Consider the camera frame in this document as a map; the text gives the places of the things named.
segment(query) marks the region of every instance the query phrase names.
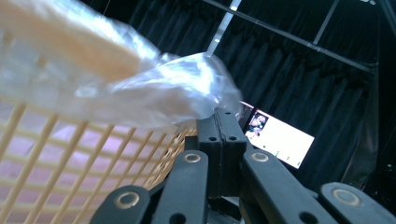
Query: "black backdrop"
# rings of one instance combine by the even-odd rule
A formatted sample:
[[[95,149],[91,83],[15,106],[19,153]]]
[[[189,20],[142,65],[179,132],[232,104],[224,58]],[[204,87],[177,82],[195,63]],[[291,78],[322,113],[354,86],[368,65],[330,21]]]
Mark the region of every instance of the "black backdrop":
[[[179,56],[206,51],[225,15],[196,0],[84,2],[109,18],[130,23],[162,52]],[[320,2],[244,0],[238,10],[313,41],[332,4]],[[350,2],[341,1],[319,45],[371,67],[376,64],[376,9]],[[378,145],[375,70],[362,72],[237,17],[215,54],[244,101],[315,136],[295,173],[301,183],[313,190],[332,181],[364,185],[375,167]]]

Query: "image on screen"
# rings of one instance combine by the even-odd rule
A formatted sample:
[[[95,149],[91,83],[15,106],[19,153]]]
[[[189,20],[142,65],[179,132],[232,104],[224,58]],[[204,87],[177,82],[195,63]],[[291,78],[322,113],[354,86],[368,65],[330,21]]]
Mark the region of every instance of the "image on screen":
[[[249,121],[246,137],[254,147],[272,153],[296,169],[314,141],[313,136],[260,110]]]

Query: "wicker basket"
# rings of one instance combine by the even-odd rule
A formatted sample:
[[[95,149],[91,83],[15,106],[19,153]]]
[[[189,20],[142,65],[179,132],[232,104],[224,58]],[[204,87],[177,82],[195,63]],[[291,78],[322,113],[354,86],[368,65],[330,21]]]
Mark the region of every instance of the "wicker basket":
[[[163,181],[184,137],[64,118],[0,95],[0,223],[86,223],[120,186]]]

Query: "display screen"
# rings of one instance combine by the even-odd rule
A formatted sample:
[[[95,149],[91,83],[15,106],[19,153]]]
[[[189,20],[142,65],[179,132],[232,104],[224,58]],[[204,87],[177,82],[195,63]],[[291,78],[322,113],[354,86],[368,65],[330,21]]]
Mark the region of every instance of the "display screen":
[[[257,110],[247,126],[246,136],[257,148],[266,150],[298,169],[314,137]]]

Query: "clear plastic bag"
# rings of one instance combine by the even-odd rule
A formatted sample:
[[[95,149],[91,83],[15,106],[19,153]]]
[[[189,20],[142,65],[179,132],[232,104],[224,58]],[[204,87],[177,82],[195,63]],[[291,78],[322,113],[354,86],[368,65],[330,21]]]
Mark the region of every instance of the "clear plastic bag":
[[[199,53],[175,59],[164,54],[161,58],[132,27],[77,1],[3,0],[0,8],[0,94],[75,119],[168,132],[211,116],[216,107],[239,110],[240,91],[215,56]],[[40,26],[32,28],[32,20]],[[48,29],[55,36],[42,36],[35,29]],[[94,68],[85,58],[71,57],[78,49],[64,53],[69,49],[59,47],[59,41],[70,34],[73,38],[67,41],[73,48],[88,46],[81,50],[88,51],[87,57],[105,55],[100,59],[103,63],[124,60],[120,66],[128,67],[125,57],[131,56],[136,72],[119,75],[119,70],[103,63]]]

